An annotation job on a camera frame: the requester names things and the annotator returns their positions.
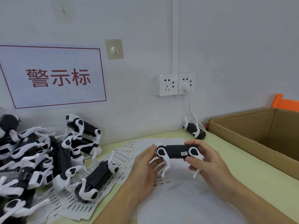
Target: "paper sign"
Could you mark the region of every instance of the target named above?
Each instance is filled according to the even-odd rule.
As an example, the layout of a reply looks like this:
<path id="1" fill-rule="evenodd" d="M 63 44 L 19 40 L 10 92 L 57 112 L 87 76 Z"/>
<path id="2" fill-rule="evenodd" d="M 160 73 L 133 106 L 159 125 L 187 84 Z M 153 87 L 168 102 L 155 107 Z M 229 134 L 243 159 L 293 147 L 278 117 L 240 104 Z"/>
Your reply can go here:
<path id="1" fill-rule="evenodd" d="M 107 101 L 99 48 L 0 46 L 0 67 L 16 109 Z"/>

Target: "open box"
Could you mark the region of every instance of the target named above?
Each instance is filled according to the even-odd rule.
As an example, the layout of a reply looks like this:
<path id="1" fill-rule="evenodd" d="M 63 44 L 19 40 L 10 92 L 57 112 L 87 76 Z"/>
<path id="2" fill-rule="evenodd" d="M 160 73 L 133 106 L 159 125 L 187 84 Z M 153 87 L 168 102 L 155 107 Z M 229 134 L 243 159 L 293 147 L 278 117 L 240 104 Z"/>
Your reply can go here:
<path id="1" fill-rule="evenodd" d="M 299 113 L 265 108 L 210 120 L 209 131 L 299 180 Z"/>

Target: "red rectangular frame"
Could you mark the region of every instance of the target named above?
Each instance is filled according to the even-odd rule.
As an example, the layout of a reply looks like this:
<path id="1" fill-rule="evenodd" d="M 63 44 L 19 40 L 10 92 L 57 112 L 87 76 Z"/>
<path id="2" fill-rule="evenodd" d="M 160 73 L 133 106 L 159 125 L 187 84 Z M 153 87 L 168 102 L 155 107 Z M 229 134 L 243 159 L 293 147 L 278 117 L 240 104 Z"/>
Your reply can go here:
<path id="1" fill-rule="evenodd" d="M 97 49 L 97 48 L 74 48 L 74 47 L 50 47 L 50 46 L 11 46 L 11 45 L 0 45 L 0 47 L 31 47 L 31 48 L 58 48 L 58 49 Z M 101 68 L 102 68 L 102 76 L 103 76 L 103 84 L 104 84 L 104 92 L 105 92 L 105 100 L 103 101 L 107 101 L 107 96 L 106 96 L 106 88 L 105 88 L 105 80 L 104 80 L 104 72 L 103 72 L 103 65 L 102 65 L 102 56 L 101 56 L 101 50 L 98 48 L 97 50 L 99 50 L 100 53 L 100 61 L 101 61 Z M 102 101 L 88 101 L 88 102 L 78 102 L 78 103 L 69 103 L 69 104 L 58 104 L 58 105 L 41 105 L 41 106 L 31 106 L 31 107 L 16 107 L 15 102 L 13 100 L 13 96 L 11 95 L 8 83 L 6 81 L 5 75 L 4 75 L 4 71 L 2 69 L 1 63 L 0 63 L 0 69 L 2 71 L 5 83 L 7 85 L 10 97 L 13 101 L 13 105 L 15 107 L 15 109 L 21 109 L 21 108 L 32 108 L 32 107 L 47 107 L 47 106 L 58 106 L 58 105 L 74 105 L 74 104 L 84 104 L 84 103 L 94 103 L 94 102 L 102 102 Z"/>

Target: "white power outlet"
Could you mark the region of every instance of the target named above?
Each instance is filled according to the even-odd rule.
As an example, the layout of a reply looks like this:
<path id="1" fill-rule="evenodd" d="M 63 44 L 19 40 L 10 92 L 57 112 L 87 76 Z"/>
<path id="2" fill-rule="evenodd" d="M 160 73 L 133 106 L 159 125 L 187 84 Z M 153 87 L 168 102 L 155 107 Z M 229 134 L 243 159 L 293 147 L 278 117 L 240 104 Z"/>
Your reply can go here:
<path id="1" fill-rule="evenodd" d="M 185 73 L 185 74 L 178 74 L 178 94 L 185 94 L 187 93 L 182 89 L 185 83 L 189 84 L 190 86 L 190 93 L 195 92 L 195 82 L 196 82 L 196 73 Z"/>
<path id="2" fill-rule="evenodd" d="M 178 94 L 178 74 L 156 75 L 156 94 L 169 96 Z"/>

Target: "table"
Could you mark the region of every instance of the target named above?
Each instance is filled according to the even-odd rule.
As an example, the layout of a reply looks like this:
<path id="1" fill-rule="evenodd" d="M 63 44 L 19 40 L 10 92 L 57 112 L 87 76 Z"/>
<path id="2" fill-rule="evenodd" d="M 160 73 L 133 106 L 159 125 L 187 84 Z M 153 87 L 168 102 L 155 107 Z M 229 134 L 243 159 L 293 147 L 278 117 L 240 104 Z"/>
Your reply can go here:
<path id="1" fill-rule="evenodd" d="M 192 135 L 183 129 L 159 133 L 138 139 L 175 137 L 181 137 L 185 140 L 193 139 Z M 98 159 L 106 156 L 112 150 L 121 147 L 122 144 L 128 143 L 129 141 L 130 140 L 101 146 L 103 152 L 98 157 Z M 255 158 L 254 156 L 233 146 L 232 144 L 222 140 L 221 138 L 210 132 L 207 132 L 207 136 L 204 141 L 219 152 L 220 156 L 226 162 L 232 174 L 240 182 L 242 182 L 256 194 L 267 200 L 284 214 L 292 218 L 295 222 L 299 222 L 298 180 L 266 164 L 265 162 Z M 86 166 L 90 164 L 91 161 L 87 160 Z M 81 220 L 80 224 L 91 224 L 103 210 L 103 208 L 108 204 L 111 198 L 116 194 L 120 187 L 120 184 L 115 184 L 109 195 L 99 203 L 91 219 L 89 221 Z M 63 217 L 53 222 L 53 224 L 75 223 L 78 222 Z M 137 222 L 129 221 L 128 224 L 137 224 Z"/>

